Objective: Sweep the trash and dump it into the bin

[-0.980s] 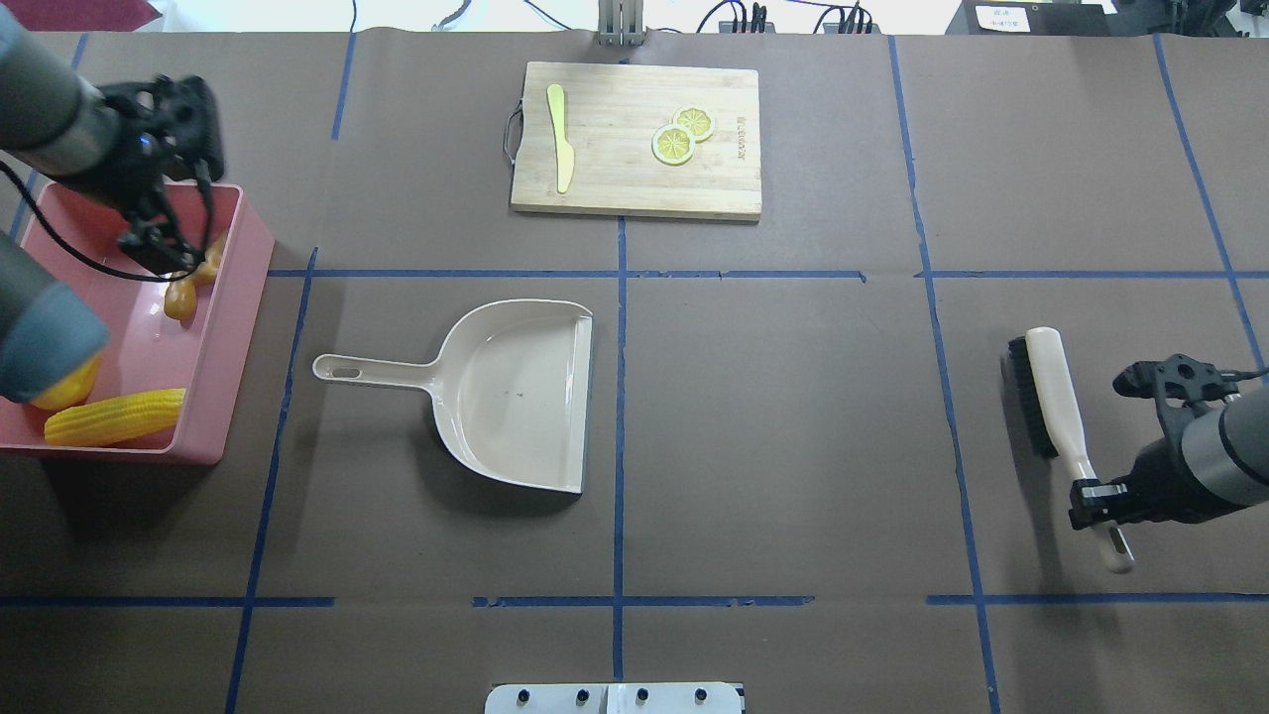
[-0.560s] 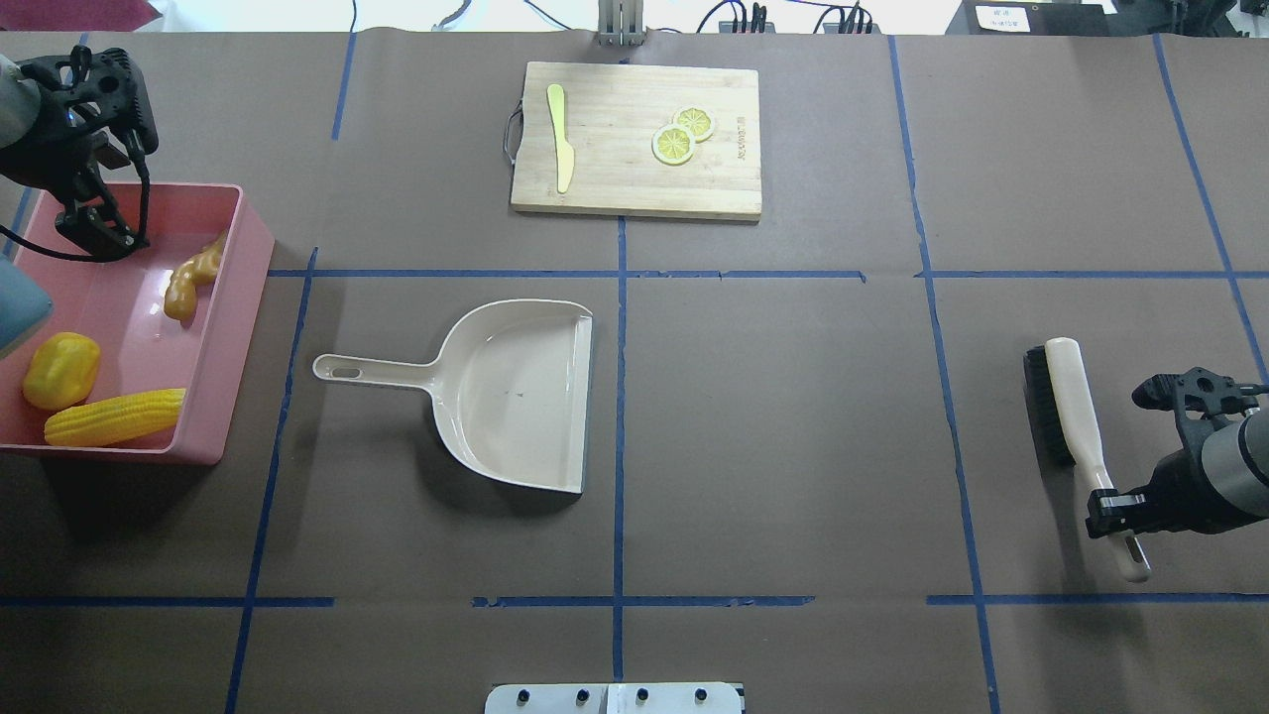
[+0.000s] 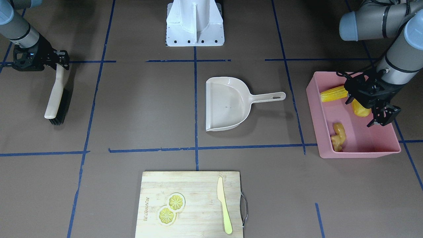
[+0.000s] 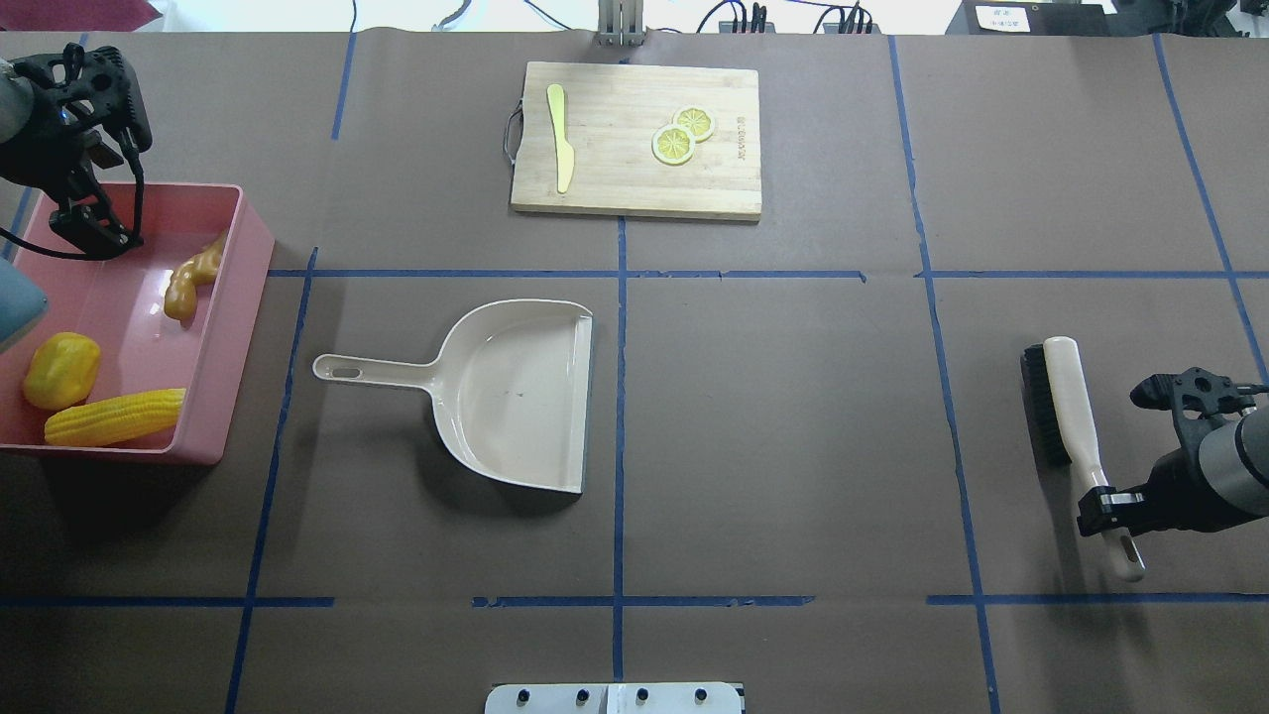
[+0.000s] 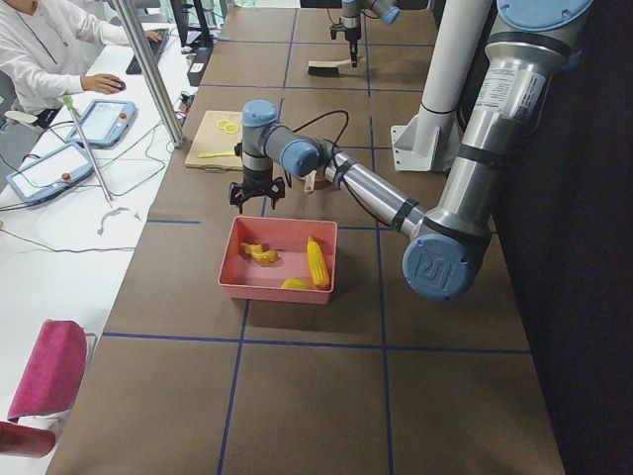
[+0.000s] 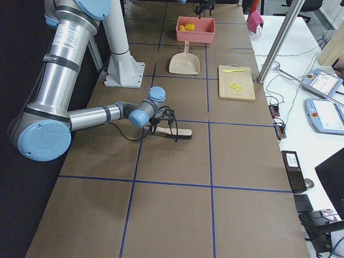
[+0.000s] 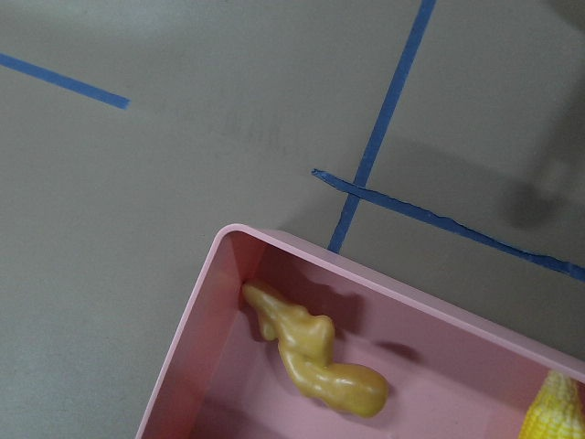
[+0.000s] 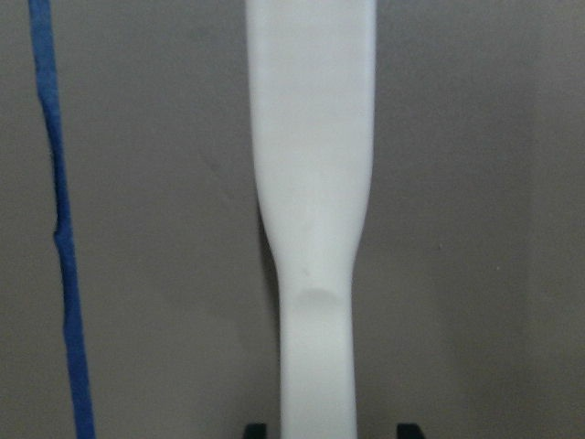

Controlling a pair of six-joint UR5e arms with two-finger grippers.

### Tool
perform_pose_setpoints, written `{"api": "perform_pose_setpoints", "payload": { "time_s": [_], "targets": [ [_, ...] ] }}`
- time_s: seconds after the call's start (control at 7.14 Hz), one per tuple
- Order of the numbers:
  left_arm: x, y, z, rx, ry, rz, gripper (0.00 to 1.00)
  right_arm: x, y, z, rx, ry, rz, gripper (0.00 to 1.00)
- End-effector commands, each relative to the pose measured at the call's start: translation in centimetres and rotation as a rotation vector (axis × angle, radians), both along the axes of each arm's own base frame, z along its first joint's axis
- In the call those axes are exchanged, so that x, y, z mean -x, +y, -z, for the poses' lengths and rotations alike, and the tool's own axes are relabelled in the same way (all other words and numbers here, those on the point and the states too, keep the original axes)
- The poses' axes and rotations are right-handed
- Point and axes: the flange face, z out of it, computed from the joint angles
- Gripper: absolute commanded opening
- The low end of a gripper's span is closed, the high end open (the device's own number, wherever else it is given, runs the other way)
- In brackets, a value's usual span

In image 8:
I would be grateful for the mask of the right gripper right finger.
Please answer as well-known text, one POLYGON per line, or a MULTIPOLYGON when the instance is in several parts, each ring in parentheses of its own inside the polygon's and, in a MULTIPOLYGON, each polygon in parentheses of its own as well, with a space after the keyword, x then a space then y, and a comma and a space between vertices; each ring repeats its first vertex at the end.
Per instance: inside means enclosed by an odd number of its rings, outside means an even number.
POLYGON ((416 423, 398 423, 397 439, 422 439, 422 430, 416 423))

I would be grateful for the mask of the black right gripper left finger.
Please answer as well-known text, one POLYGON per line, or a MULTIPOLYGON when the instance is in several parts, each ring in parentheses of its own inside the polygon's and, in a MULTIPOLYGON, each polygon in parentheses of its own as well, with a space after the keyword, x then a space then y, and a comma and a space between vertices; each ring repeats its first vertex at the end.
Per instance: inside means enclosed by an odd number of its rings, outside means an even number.
POLYGON ((242 439, 266 439, 267 438, 267 424, 266 423, 248 423, 242 435, 242 439))

